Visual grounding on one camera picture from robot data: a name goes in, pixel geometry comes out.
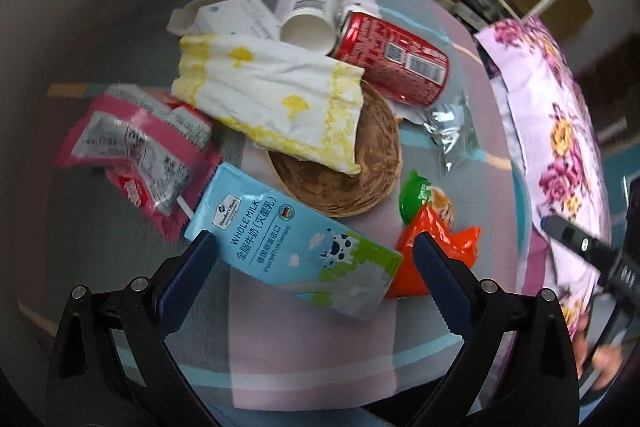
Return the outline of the pink snack wrapper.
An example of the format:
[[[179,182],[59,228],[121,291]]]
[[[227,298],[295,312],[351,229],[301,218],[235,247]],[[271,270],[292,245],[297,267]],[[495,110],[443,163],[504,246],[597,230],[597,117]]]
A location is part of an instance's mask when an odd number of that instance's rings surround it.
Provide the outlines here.
[[[175,242],[221,164],[213,123],[165,91],[111,84],[67,132],[60,168],[98,167]]]

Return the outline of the blue whole milk carton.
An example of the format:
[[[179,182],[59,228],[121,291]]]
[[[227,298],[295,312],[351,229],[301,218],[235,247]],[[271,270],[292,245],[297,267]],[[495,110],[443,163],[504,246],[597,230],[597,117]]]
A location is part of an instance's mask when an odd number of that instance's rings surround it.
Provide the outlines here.
[[[224,162],[183,236],[207,231],[249,277],[357,320],[382,303],[402,256]]]

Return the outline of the orange green snack wrapper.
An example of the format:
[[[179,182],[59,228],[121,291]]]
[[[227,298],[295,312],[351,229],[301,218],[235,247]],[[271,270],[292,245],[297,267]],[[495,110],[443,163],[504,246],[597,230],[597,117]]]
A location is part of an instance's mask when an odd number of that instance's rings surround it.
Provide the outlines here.
[[[421,233],[430,234],[449,258],[462,261],[468,268],[474,267],[482,229],[472,227],[457,233],[451,231],[456,212],[451,198],[440,187],[420,176],[416,170],[411,170],[407,181],[402,184],[398,208],[405,225],[396,243],[402,265],[388,288],[386,299],[428,294],[412,259],[414,240]]]

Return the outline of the striped pink grey tablecloth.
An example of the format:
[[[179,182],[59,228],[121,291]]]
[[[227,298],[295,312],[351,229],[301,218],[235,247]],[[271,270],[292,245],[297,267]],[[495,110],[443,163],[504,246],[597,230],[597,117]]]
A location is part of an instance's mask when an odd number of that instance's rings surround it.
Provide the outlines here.
[[[43,74],[47,84],[129,82],[167,87],[179,61],[170,13],[191,0],[104,0]],[[262,0],[274,12],[288,0]],[[421,35],[449,57],[447,94],[468,100],[480,147],[443,173],[428,135],[404,124],[402,159],[454,200],[460,228],[482,231],[475,265],[513,289],[518,271],[514,183],[506,137],[468,31],[432,0],[354,0]],[[152,273],[180,246],[92,169],[52,165],[86,98],[36,95],[16,176],[9,267],[21,306],[50,323],[70,290],[109,291]],[[217,265],[178,334],[168,340],[203,399],[254,424],[354,425],[371,402],[442,376],[460,343],[427,297],[386,301],[369,321],[322,310]]]

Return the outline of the floral pink bed quilt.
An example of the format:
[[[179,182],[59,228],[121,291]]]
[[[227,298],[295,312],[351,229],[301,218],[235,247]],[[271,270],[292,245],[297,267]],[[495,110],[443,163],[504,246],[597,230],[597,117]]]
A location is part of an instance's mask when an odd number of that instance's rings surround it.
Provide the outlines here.
[[[516,288],[534,295],[549,287],[585,361],[587,317],[600,293],[598,272],[549,239],[540,222],[559,215],[596,239],[612,239],[602,158],[589,109],[565,57],[536,18],[500,20],[476,34],[513,164],[524,176],[532,217],[518,262]]]

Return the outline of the white yogurt cup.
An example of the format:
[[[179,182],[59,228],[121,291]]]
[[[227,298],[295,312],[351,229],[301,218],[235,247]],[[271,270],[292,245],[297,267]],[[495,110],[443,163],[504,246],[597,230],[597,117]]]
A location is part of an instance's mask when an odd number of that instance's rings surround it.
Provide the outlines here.
[[[280,40],[328,55],[337,42],[343,0],[290,0]]]

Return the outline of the silver foil wrapper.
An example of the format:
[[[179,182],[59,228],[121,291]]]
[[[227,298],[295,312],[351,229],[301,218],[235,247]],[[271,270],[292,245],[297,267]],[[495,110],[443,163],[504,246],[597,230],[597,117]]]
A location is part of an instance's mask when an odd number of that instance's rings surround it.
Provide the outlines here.
[[[444,176],[480,148],[474,127],[469,99],[463,91],[449,101],[439,101],[427,107],[388,101],[392,113],[420,128],[438,150],[440,171]]]

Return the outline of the brown woven bowl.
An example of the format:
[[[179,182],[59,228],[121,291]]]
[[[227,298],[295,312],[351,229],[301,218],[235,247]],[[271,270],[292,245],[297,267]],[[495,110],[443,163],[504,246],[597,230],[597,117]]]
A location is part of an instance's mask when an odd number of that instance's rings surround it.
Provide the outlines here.
[[[270,150],[274,173],[286,193],[330,218],[362,215],[392,193],[402,158],[399,127],[385,98],[361,83],[363,104],[355,131],[322,158],[303,158]]]

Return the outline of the white cardboard box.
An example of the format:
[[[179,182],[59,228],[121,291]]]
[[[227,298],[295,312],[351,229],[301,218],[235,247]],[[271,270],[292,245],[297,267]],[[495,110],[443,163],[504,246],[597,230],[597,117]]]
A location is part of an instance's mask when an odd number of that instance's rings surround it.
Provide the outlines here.
[[[280,24],[262,0],[192,0],[172,11],[171,34],[252,35],[279,41]]]

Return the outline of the red soda can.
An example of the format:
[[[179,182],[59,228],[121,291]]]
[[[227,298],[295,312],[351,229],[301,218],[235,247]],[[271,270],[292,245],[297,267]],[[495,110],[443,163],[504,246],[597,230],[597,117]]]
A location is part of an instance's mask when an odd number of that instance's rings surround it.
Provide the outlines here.
[[[386,98],[427,107],[442,94],[448,56],[427,40],[382,18],[350,11],[334,57],[364,70],[363,79]]]

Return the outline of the white yellow stained tissue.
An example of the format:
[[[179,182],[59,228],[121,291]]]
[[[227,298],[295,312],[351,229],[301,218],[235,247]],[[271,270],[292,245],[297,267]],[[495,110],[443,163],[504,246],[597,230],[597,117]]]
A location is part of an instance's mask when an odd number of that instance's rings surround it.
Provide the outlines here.
[[[319,159],[355,134],[360,67],[250,35],[184,36],[180,51],[171,94],[267,150]]]

